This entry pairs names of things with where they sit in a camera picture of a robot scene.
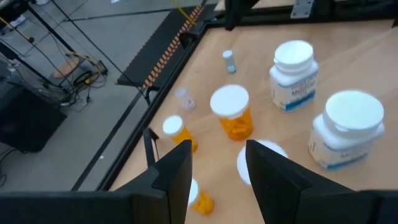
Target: table surface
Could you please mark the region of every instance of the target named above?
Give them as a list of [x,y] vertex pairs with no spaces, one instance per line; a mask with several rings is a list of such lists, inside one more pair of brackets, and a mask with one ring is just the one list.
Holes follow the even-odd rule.
[[[254,132],[250,139],[270,139],[289,158],[314,172],[359,189],[398,189],[395,150],[398,136],[398,29],[392,21],[237,27],[232,32],[210,29],[190,57],[150,127],[159,135],[160,156],[175,146],[162,133],[162,123],[179,114],[198,141],[193,155],[193,177],[214,198],[215,210],[203,217],[188,209],[186,223],[264,223],[252,188],[241,180],[236,159],[244,141],[232,141],[211,112],[210,97],[219,87],[238,83],[250,95]],[[320,64],[315,101],[293,113],[282,113],[270,94],[269,69],[277,46],[292,39],[309,41]],[[226,71],[221,54],[232,49],[238,71]],[[197,107],[184,111],[174,97],[176,87],[187,87]],[[307,151],[311,123],[327,98],[345,89],[361,89],[378,97],[385,109],[386,134],[368,158],[338,172],[316,165]],[[147,169],[141,139],[114,181],[111,190]]]

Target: white pill bottle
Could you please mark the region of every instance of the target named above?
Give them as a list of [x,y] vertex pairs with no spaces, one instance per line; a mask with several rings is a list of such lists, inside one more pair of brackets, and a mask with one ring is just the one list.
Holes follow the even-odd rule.
[[273,102],[283,112],[291,112],[313,101],[317,87],[318,64],[312,46],[304,40],[280,45],[269,70]]
[[332,95],[312,123],[308,150],[326,170],[338,170],[363,158],[384,133],[384,108],[372,95],[345,90]]

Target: orange pill bottle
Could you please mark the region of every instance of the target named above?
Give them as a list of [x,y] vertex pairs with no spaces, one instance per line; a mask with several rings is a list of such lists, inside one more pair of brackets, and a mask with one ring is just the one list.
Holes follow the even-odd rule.
[[213,212],[213,199],[199,187],[198,183],[192,179],[191,189],[188,198],[188,207],[194,209],[202,215],[209,215]]
[[249,93],[243,87],[226,85],[219,88],[211,96],[210,107],[230,139],[242,141],[253,132]]
[[172,115],[166,118],[163,122],[163,132],[173,139],[176,144],[180,144],[184,140],[191,140],[192,152],[198,149],[198,143],[185,127],[182,118],[178,115]]

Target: white lid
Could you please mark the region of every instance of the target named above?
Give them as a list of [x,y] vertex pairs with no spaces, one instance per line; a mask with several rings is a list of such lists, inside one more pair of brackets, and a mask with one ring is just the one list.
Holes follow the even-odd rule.
[[225,85],[210,99],[211,110],[218,116],[236,118],[249,106],[249,93],[239,85]]
[[358,90],[345,90],[326,102],[324,120],[334,123],[339,131],[367,131],[377,128],[384,108],[374,96]]
[[274,62],[284,67],[299,67],[313,60],[313,48],[304,40],[291,40],[276,49]]
[[223,58],[230,58],[233,56],[232,50],[226,50],[223,52]]
[[188,206],[191,206],[192,203],[197,200],[198,195],[199,195],[198,183],[194,179],[192,179],[191,189],[189,190]]
[[[263,146],[272,149],[274,152],[278,152],[280,155],[287,157],[286,152],[276,143],[268,140],[256,140],[257,142],[261,143]],[[249,171],[248,165],[246,164],[246,146],[242,148],[242,151],[238,155],[238,160],[236,161],[236,166],[238,168],[239,175],[241,176],[242,180],[250,185],[250,178],[249,178]]]
[[176,136],[180,134],[184,128],[184,122],[178,115],[172,115],[163,122],[163,132],[168,136]]

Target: gray floor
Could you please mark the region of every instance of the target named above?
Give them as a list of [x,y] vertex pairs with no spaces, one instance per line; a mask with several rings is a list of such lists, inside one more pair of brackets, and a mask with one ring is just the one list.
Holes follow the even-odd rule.
[[[56,0],[56,2],[75,19],[166,9],[173,6],[169,0],[121,0],[114,4],[111,4],[111,0]],[[182,6],[193,6],[198,4],[198,1],[179,0],[178,3]],[[104,87],[90,90],[93,101],[83,110],[75,111],[81,109],[83,103],[76,105],[72,110],[66,110],[68,118],[41,152],[22,155],[16,151],[1,162],[1,173],[7,174],[7,181],[0,187],[0,191],[70,190],[137,93],[133,87],[114,84],[120,76],[118,70],[70,22],[62,22],[65,17],[51,2],[44,6],[36,6],[35,9],[77,52],[102,60],[109,69],[109,75]],[[32,15],[29,13],[25,15],[29,20],[21,25],[19,31],[34,37],[36,46],[51,59],[53,64],[61,65],[65,59],[58,51],[53,37]],[[166,15],[167,12],[158,12],[76,23],[121,70],[124,70]],[[40,73],[52,76],[53,66],[19,34],[12,32],[1,38],[21,53],[24,60]],[[28,81],[37,84],[26,69],[21,66],[19,70]],[[83,91],[80,94],[85,98],[87,92]],[[140,99],[80,190],[95,189],[146,108],[145,101]],[[0,146],[0,153],[7,148],[8,146]]]

